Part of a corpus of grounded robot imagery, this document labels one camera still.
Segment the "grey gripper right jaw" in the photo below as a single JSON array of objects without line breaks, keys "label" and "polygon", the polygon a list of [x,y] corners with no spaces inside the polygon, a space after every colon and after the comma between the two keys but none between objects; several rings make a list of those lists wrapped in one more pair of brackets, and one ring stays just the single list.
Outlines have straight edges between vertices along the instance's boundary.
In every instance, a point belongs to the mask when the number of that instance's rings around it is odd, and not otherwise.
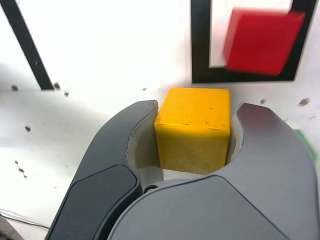
[{"label": "grey gripper right jaw", "polygon": [[317,174],[303,140],[267,107],[236,111],[236,156],[133,202],[111,240],[317,240]]}]

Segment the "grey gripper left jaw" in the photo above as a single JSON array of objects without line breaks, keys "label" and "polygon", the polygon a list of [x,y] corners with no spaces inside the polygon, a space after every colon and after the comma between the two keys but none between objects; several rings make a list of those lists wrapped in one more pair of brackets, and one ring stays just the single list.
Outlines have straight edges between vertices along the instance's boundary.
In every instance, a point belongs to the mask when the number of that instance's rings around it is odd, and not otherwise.
[{"label": "grey gripper left jaw", "polygon": [[156,100],[138,101],[94,136],[48,231],[49,240],[105,240],[143,195],[140,170],[159,167]]}]

